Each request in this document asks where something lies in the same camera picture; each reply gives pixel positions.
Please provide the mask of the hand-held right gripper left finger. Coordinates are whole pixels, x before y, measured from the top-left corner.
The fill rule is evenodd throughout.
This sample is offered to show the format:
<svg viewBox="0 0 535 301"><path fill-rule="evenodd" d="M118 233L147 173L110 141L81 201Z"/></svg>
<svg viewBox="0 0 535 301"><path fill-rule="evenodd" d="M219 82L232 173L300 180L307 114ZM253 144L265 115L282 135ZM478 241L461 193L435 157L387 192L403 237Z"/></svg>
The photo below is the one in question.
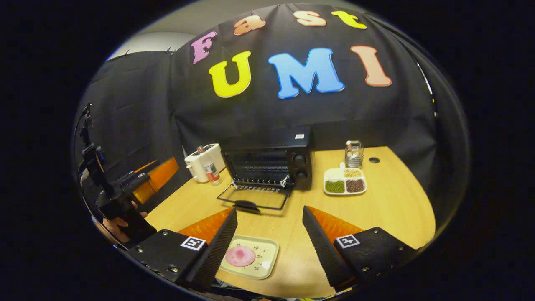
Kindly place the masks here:
<svg viewBox="0 0 535 301"><path fill-rule="evenodd" d="M238 225L237 210L228 208L210 219L208 236L162 229L127 250L141 267L172 284L209 291Z"/></svg>

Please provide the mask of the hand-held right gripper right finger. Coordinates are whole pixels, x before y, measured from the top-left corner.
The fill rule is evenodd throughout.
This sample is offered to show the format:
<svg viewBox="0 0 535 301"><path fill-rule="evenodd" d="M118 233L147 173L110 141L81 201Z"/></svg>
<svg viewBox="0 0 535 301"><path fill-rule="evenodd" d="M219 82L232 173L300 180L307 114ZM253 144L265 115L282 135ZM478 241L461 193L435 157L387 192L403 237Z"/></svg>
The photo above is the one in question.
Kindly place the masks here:
<svg viewBox="0 0 535 301"><path fill-rule="evenodd" d="M418 255L416 248L380 227L363 230L311 206L304 206L302 222L337 292L370 286Z"/></svg>

